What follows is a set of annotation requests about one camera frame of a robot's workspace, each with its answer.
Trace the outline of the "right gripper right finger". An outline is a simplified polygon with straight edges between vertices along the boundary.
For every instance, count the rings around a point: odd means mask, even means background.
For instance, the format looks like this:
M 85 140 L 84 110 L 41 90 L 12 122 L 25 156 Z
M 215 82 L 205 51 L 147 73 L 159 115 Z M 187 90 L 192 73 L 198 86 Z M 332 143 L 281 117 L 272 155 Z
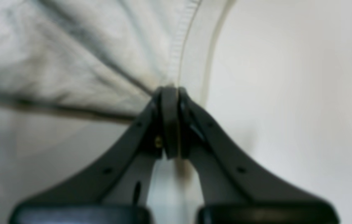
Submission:
M 330 203 L 262 167 L 184 88 L 178 90 L 181 157 L 198 173 L 198 224 L 338 224 Z

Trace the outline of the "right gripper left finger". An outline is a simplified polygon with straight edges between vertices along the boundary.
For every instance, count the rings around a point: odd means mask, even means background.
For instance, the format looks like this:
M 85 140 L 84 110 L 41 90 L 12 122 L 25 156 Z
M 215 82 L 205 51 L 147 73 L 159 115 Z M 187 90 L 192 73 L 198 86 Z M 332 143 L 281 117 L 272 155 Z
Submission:
M 158 88 L 126 132 L 82 171 L 18 204 L 10 224 L 151 224 L 152 171 L 179 154 L 178 89 Z

